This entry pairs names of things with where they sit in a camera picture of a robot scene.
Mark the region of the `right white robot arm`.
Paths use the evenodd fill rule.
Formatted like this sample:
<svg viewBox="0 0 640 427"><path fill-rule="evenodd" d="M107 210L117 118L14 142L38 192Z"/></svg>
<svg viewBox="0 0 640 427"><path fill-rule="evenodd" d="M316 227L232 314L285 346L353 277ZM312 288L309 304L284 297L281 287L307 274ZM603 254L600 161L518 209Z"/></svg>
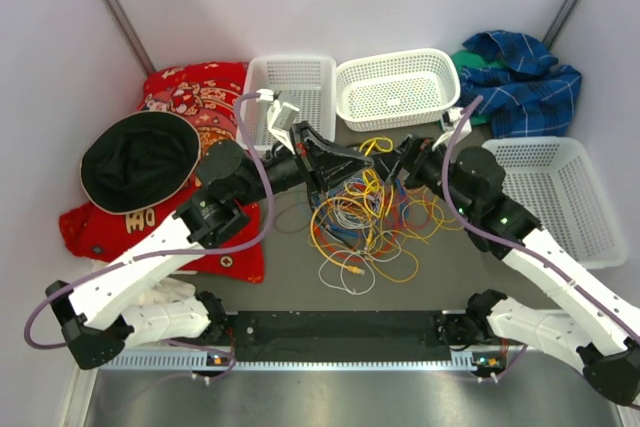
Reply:
<svg viewBox="0 0 640 427"><path fill-rule="evenodd" d="M639 310L575 260L527 208L503 191L505 170L489 150L449 148L409 136L373 156L378 175L406 171L409 188L427 187L449 205L474 246L534 283L560 309L545 314L488 289L461 314L436 324L456 344L514 340L575 369L599 395L639 406Z"/></svg>

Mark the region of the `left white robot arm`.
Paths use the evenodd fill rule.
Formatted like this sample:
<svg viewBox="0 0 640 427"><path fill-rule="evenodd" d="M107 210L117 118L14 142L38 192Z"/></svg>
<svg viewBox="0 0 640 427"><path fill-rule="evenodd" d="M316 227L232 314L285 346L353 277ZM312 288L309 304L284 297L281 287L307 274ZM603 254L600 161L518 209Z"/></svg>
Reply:
<svg viewBox="0 0 640 427"><path fill-rule="evenodd" d="M150 235L87 282L51 284L46 293L76 364L90 370L125 349L160 341L212 346L228 328L219 299L208 292L140 306L161 280L206 255L223 255L250 218L245 206L304 184L327 192L362 170L370 156L325 140L308 123L293 125L294 145L267 160L238 143L214 143L202 159L201 187Z"/></svg>

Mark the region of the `middle white plastic basket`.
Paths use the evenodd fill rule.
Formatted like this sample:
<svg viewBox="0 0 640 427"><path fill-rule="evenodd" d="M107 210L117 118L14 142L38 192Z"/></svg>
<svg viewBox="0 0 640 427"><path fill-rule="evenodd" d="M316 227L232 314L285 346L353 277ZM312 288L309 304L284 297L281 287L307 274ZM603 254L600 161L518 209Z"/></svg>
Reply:
<svg viewBox="0 0 640 427"><path fill-rule="evenodd" d="M355 132L437 122L460 94L453 60L435 48L353 59L336 70L336 114Z"/></svg>

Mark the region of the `white plastic basket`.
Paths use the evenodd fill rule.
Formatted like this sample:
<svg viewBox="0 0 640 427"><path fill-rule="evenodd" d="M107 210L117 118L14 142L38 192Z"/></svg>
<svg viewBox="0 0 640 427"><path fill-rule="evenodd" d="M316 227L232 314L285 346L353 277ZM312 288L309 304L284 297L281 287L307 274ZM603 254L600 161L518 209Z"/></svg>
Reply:
<svg viewBox="0 0 640 427"><path fill-rule="evenodd" d="M619 267L628 248L583 145L567 137L493 139L483 144L505 170L505 193L526 207L589 270Z"/></svg>
<svg viewBox="0 0 640 427"><path fill-rule="evenodd" d="M295 101L298 122L308 122L325 139L336 131L336 61L321 55L269 55L248 64L246 93L270 89Z"/></svg>
<svg viewBox="0 0 640 427"><path fill-rule="evenodd" d="M460 94L453 60L435 48L353 59L336 70L336 114L355 132L437 122Z"/></svg>

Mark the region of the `left white plastic basket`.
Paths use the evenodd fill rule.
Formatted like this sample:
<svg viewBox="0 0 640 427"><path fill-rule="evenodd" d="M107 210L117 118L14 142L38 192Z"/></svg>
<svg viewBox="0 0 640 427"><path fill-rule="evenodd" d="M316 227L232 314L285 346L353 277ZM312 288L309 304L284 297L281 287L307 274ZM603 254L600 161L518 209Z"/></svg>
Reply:
<svg viewBox="0 0 640 427"><path fill-rule="evenodd" d="M298 122L308 122L325 139L336 131L336 61L321 55L269 55L248 64L246 93L270 89L295 101Z"/></svg>

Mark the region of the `blue plaid cloth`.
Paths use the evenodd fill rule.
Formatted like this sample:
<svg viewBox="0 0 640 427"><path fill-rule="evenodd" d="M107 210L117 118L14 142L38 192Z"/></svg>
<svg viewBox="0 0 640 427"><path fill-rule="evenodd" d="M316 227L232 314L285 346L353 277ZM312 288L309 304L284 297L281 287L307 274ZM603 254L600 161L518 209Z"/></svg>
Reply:
<svg viewBox="0 0 640 427"><path fill-rule="evenodd" d="M458 104L482 101L472 114L495 138L564 136L575 117L582 74L536 38L520 32L477 33L451 55Z"/></svg>

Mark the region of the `right white plastic basket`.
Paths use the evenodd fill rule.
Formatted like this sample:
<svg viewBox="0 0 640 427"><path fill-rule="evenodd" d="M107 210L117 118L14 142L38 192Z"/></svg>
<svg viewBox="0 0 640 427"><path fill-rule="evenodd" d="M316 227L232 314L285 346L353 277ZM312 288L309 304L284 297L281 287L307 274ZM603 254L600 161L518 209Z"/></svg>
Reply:
<svg viewBox="0 0 640 427"><path fill-rule="evenodd" d="M628 248L583 145L567 137L493 139L483 144L505 170L505 193L526 207L589 270L619 267Z"/></svg>

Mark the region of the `black round hat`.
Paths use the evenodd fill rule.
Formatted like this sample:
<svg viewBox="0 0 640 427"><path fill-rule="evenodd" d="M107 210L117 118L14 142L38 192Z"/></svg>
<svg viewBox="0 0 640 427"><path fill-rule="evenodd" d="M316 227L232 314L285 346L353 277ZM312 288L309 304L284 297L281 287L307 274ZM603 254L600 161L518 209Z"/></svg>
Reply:
<svg viewBox="0 0 640 427"><path fill-rule="evenodd" d="M165 111L138 111L107 128L83 154L89 201L109 214L153 207L180 191L201 157L197 130Z"/></svg>

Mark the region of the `white cloth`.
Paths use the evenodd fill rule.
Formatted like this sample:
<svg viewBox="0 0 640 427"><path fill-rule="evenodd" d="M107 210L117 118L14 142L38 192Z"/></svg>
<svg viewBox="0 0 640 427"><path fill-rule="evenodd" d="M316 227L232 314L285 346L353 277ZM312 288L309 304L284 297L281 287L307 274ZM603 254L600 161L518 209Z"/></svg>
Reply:
<svg viewBox="0 0 640 427"><path fill-rule="evenodd" d="M92 261L91 273L102 272L108 267L115 265L118 262L106 263L98 260ZM110 272L109 274L96 276L91 281L82 284L83 287L88 285L93 285L97 282L97 286L102 287L104 280L113 274L117 273L127 273L128 270L131 270L129 265L133 265L133 262L124 262L124 266ZM176 301L187 300L188 298L194 296L196 294L196 287L190 282L174 279L173 277L164 277L158 282L154 283L152 286L148 287L145 291L140 291L139 295L135 298L130 298L129 302L123 304L123 307L129 306L146 306L146 305L156 305L163 303L170 303Z"/></svg>

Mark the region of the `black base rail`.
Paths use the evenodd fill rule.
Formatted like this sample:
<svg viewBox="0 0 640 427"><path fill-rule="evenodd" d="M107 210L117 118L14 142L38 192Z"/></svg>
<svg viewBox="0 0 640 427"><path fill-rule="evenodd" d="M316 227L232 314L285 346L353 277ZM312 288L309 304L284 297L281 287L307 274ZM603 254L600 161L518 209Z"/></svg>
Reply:
<svg viewBox="0 0 640 427"><path fill-rule="evenodd" d="M431 311L242 311L233 320L241 361L444 360Z"/></svg>

